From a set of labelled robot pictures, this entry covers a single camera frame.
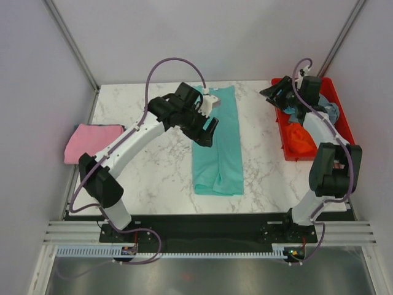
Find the teal t shirt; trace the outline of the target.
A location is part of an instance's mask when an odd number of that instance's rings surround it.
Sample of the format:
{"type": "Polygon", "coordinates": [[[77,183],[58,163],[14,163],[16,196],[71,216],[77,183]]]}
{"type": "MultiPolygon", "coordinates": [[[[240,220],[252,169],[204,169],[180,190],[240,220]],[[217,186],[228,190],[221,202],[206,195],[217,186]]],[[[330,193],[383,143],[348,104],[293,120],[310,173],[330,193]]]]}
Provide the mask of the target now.
{"type": "Polygon", "coordinates": [[[235,87],[210,88],[220,99],[211,117],[219,120],[211,147],[192,144],[192,179],[196,195],[234,196],[244,193],[243,160],[235,87]]]}

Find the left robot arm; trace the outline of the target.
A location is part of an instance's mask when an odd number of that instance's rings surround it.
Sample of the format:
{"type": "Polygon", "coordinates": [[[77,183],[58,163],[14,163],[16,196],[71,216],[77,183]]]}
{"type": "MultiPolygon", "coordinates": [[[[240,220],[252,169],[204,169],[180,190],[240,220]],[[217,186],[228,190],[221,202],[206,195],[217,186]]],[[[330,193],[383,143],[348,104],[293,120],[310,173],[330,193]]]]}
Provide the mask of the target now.
{"type": "Polygon", "coordinates": [[[198,91],[181,83],[175,92],[150,100],[141,122],[122,133],[113,143],[90,156],[79,158],[80,189],[85,189],[113,225],[114,235],[122,242],[134,237],[134,225],[123,201],[123,187],[117,182],[128,163],[155,138],[170,128],[181,132],[202,147],[213,144],[219,123],[211,116],[220,99],[208,89],[198,91]]]}

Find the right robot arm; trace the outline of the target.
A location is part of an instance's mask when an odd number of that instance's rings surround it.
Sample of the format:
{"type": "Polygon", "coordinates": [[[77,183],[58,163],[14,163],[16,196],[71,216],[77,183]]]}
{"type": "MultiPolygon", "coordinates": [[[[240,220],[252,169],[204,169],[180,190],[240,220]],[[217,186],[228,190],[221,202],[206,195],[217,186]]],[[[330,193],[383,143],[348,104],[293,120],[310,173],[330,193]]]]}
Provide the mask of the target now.
{"type": "Polygon", "coordinates": [[[306,76],[283,77],[260,94],[277,109],[292,108],[298,123],[317,147],[309,172],[309,191],[289,211],[290,221],[281,226],[282,237],[295,242],[303,235],[302,226],[315,223],[324,205],[344,202],[355,191],[362,160],[362,148],[346,141],[319,104],[322,79],[306,76]]]}

